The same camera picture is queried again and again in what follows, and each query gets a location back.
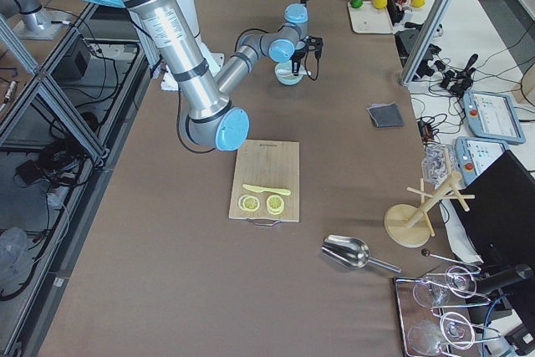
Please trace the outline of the yellow plastic knife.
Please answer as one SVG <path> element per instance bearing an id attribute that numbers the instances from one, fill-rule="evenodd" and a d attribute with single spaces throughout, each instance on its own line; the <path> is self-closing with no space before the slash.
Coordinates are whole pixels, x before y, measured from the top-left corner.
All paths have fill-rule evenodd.
<path id="1" fill-rule="evenodd" d="M 272 194 L 277 194 L 280 196 L 290 196 L 292 194 L 292 192 L 287 188 L 256 186 L 256 185 L 251 185 L 251 184 L 242 184 L 242 188 L 248 191 L 255 192 L 255 193 L 270 192 Z"/>

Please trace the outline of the teach pendant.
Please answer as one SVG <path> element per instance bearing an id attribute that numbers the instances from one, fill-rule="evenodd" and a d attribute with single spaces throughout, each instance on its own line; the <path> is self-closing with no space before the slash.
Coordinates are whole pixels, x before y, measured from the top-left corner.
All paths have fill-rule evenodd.
<path id="1" fill-rule="evenodd" d="M 514 145 L 526 142 L 508 95 L 470 89 L 464 93 L 462 102 L 467 124 L 475 136 Z"/>
<path id="2" fill-rule="evenodd" d="M 455 153 L 463 181 L 470 185 L 509 146 L 503 140 L 460 136 L 455 141 Z"/>

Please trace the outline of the upper teach pendant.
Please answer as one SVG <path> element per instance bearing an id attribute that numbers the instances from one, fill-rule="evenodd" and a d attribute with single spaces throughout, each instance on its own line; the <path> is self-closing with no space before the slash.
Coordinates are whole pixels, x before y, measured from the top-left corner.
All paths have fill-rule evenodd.
<path id="1" fill-rule="evenodd" d="M 508 95 L 470 89 L 464 93 L 462 102 L 467 124 L 475 136 L 514 145 L 526 142 Z"/>

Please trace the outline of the lower wine glass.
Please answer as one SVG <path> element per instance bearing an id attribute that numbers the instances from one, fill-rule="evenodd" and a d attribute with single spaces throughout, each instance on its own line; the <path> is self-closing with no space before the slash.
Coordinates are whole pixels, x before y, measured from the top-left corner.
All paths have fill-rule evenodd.
<path id="1" fill-rule="evenodd" d="M 475 330 L 460 313 L 447 312 L 437 322 L 421 320 L 406 336 L 410 354 L 419 356 L 458 356 L 456 351 L 475 344 Z"/>

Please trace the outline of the right lemon slice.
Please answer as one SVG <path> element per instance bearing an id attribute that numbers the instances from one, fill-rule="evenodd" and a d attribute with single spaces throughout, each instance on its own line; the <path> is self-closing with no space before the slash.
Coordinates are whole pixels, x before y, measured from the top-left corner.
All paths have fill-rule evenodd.
<path id="1" fill-rule="evenodd" d="M 277 194 L 271 195 L 266 200 L 267 212 L 272 215 L 279 215 L 284 211 L 285 201 Z"/>

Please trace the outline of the white tray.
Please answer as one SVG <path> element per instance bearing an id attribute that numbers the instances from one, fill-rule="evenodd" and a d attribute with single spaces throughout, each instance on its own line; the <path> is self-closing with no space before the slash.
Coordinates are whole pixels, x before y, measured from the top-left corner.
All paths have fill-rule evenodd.
<path id="1" fill-rule="evenodd" d="M 363 1 L 359 8 L 347 4 L 350 25 L 354 33 L 392 34 L 393 25 L 386 9 L 376 9 L 372 2 Z"/>

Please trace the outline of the lemon slice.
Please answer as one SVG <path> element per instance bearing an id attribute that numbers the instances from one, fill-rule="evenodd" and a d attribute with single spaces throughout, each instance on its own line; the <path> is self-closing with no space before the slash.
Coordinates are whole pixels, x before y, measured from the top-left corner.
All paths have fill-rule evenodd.
<path id="1" fill-rule="evenodd" d="M 277 194 L 271 195 L 266 200 L 267 212 L 272 215 L 279 215 L 284 211 L 285 201 Z"/>
<path id="2" fill-rule="evenodd" d="M 244 212 L 255 212 L 260 207 L 259 198 L 253 195 L 242 195 L 237 202 L 240 210 Z"/>

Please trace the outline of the light blue ceramic bowl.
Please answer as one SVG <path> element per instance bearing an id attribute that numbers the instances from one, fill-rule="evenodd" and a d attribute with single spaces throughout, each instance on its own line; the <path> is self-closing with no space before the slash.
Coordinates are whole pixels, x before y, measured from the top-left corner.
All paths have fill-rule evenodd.
<path id="1" fill-rule="evenodd" d="M 276 69 L 291 69 L 292 70 L 291 64 L 292 64 L 291 60 L 289 60 L 287 62 L 276 64 L 275 68 L 274 68 L 274 71 Z M 276 78 L 281 84 L 295 85 L 295 84 L 299 83 L 304 76 L 305 75 L 299 75 L 299 76 L 278 76 L 278 75 L 276 75 Z"/>

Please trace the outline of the white ceramic spoon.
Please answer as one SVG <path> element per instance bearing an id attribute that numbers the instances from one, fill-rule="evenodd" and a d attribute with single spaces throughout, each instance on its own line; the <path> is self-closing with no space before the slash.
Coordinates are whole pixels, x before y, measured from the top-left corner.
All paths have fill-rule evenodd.
<path id="1" fill-rule="evenodd" d="M 298 72 L 293 72 L 291 69 L 276 69 L 275 73 L 278 76 L 299 76 L 299 75 L 309 76 L 311 74 L 311 72 L 306 69 L 300 69 Z"/>

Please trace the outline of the black monitor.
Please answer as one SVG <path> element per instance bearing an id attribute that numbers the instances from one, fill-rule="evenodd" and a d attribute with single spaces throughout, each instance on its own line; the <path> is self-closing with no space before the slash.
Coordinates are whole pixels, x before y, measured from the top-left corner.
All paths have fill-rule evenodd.
<path id="1" fill-rule="evenodd" d="M 466 189 L 470 210 L 454 206 L 471 245 L 488 265 L 534 266 L 534 177 L 509 150 Z"/>

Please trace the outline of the aluminium frame post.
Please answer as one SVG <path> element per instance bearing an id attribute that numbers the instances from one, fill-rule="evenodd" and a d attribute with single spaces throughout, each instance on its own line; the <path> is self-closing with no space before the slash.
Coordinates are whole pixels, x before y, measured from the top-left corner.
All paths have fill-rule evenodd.
<path id="1" fill-rule="evenodd" d="M 431 43 L 434 32 L 438 28 L 446 10 L 448 9 L 452 0 L 434 0 L 431 10 L 424 22 L 423 28 L 415 41 L 415 45 L 410 52 L 410 55 L 405 62 L 400 75 L 400 84 L 407 87 L 412 81 L 420 62 L 422 61 L 428 46 Z"/>

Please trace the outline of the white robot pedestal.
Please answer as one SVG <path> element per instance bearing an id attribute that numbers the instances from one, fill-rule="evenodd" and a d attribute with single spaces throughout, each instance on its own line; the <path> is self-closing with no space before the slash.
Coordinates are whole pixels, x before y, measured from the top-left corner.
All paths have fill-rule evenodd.
<path id="1" fill-rule="evenodd" d="M 206 46 L 201 38 L 201 30 L 197 21 L 196 7 L 194 0 L 176 0 L 181 10 L 181 24 L 183 27 L 188 26 L 188 39 L 195 39 L 202 57 L 205 59 L 208 70 L 202 77 L 196 77 L 187 81 L 179 81 L 178 74 L 174 72 L 177 66 L 178 58 L 171 54 L 171 48 L 162 48 L 164 62 L 167 64 L 168 75 L 165 78 L 166 84 L 162 85 L 164 90 L 182 90 L 189 100 L 196 99 L 199 103 L 202 100 L 216 98 L 219 95 L 214 79 L 220 70 L 224 61 L 224 54 L 214 54 Z"/>

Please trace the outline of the metal scoop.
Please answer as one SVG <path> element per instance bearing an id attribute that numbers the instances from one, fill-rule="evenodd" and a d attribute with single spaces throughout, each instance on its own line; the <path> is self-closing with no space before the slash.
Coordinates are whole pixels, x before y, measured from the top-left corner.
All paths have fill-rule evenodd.
<path id="1" fill-rule="evenodd" d="M 356 237 L 330 234 L 323 239 L 321 251 L 346 268 L 360 269 L 372 264 L 394 273 L 401 273 L 400 267 L 371 257 L 369 246 Z"/>

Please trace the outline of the wooden mug tree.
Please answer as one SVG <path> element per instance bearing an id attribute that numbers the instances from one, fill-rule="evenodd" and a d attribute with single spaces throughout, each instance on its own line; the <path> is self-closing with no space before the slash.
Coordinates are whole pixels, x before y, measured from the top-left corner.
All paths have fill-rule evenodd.
<path id="1" fill-rule="evenodd" d="M 397 204 L 392 206 L 384 218 L 384 226 L 388 235 L 396 243 L 404 247 L 420 247 L 427 243 L 430 237 L 435 236 L 434 228 L 431 224 L 428 212 L 436 204 L 446 199 L 457 199 L 465 212 L 470 211 L 467 200 L 473 200 L 475 195 L 463 195 L 458 189 L 457 183 L 462 179 L 461 173 L 452 168 L 449 149 L 443 145 L 439 152 L 438 161 L 441 163 L 438 170 L 433 170 L 433 162 L 422 168 L 422 177 L 418 188 L 407 187 L 409 192 L 413 192 L 420 197 L 420 205 L 414 207 L 408 204 Z M 425 178 L 431 179 L 434 184 L 438 179 L 441 168 L 446 174 L 441 177 L 443 180 L 435 187 L 432 193 L 425 191 Z"/>

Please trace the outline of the green lime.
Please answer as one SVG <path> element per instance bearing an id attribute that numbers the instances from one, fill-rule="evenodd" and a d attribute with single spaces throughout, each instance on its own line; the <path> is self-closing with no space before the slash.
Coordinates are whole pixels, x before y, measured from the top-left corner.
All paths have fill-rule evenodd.
<path id="1" fill-rule="evenodd" d="M 361 8 L 362 5 L 363 5 L 363 0 L 351 0 L 350 1 L 351 8 L 358 9 L 358 8 Z"/>

